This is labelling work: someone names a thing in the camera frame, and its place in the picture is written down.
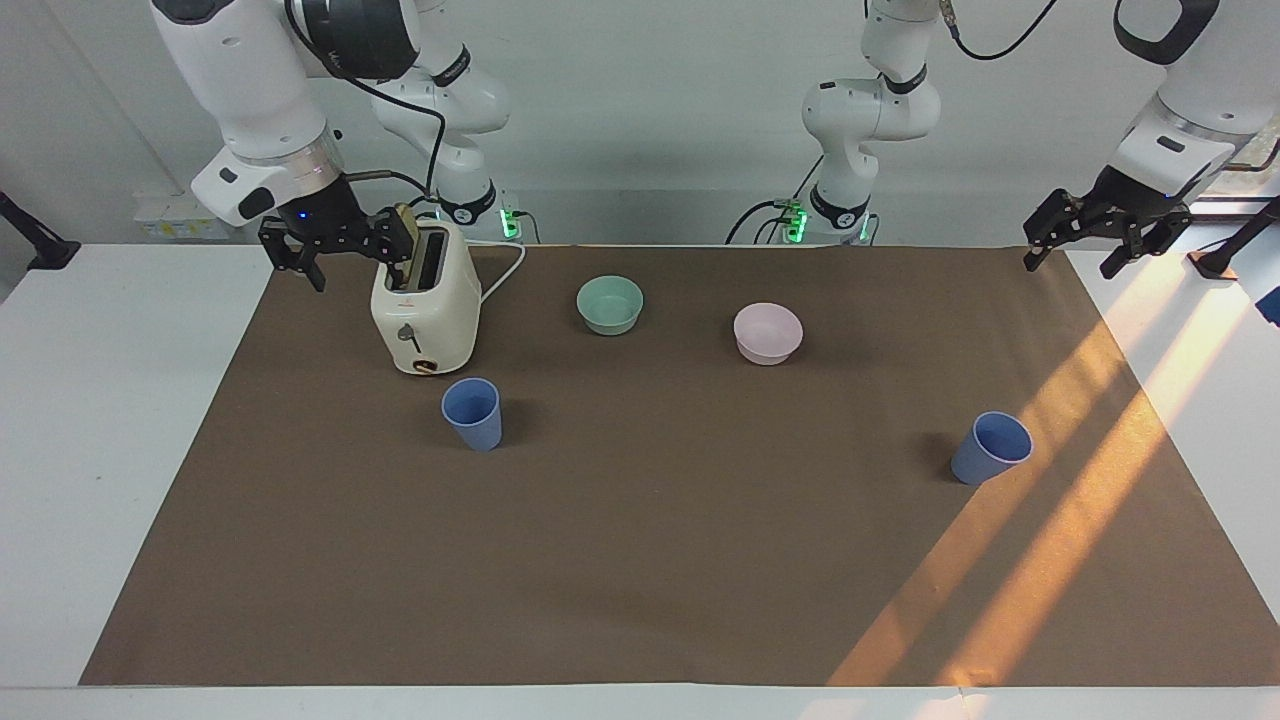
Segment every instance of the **white table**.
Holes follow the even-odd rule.
[[[1096,270],[1102,256],[1070,254],[1275,614],[1280,331],[1249,295],[1280,284],[1280,263],[1247,273],[1244,287],[1203,282],[1178,256],[1108,283]],[[29,274],[0,305],[0,688],[28,688],[0,691],[0,720],[408,717],[422,708],[548,719],[1059,716],[1036,708],[1280,717],[1275,688],[59,689],[76,685],[269,274],[257,247],[97,245],[67,270]]]

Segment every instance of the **cup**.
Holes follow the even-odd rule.
[[[640,287],[620,275],[603,275],[577,291],[577,311],[591,332],[618,336],[635,327],[644,309]]]
[[[804,325],[781,305],[756,302],[733,318],[733,337],[742,357],[756,365],[778,365],[800,347]]]
[[[1030,432],[1018,418],[1005,413],[983,413],[951,457],[951,473],[966,486],[980,486],[1021,465],[1034,450]]]
[[[502,397],[484,378],[453,383],[440,400],[440,413],[476,452],[489,452],[502,442]]]

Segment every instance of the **blue object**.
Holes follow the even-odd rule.
[[[980,486],[1027,461],[1034,448],[1032,434],[1018,418],[983,413],[951,457],[951,473],[966,486]]]
[[[453,383],[440,400],[440,413],[476,452],[489,452],[502,442],[502,397],[484,378]]]
[[[1268,323],[1274,325],[1280,325],[1280,287],[1271,291],[1271,295],[1262,299],[1258,302],[1258,310],[1262,311],[1262,316],[1267,319]]]

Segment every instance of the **gray wall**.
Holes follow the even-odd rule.
[[[69,237],[141,240],[132,193],[169,191],[170,177],[186,184],[219,147],[147,5],[0,3],[0,187]],[[1036,5],[968,3],[965,40],[1002,47]],[[920,141],[879,143],[882,242],[1018,243],[1050,190],[1088,187],[1162,77],[1117,46],[1111,5],[1059,6],[997,63],[966,60],[937,31],[942,123]],[[872,74],[855,0],[449,8],[477,64],[512,90],[511,126],[481,142],[548,241],[719,242],[741,209],[788,195],[817,156],[800,123],[805,90]],[[312,88],[346,131],[349,168],[421,173],[424,161],[379,128],[355,90],[324,79]],[[362,192],[374,204],[399,188]],[[13,245],[0,234],[0,283],[14,277]]]

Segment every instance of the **pink bowl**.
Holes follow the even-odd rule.
[[[733,318],[733,336],[742,357],[756,365],[777,365],[800,347],[804,325],[781,305],[756,302]]]

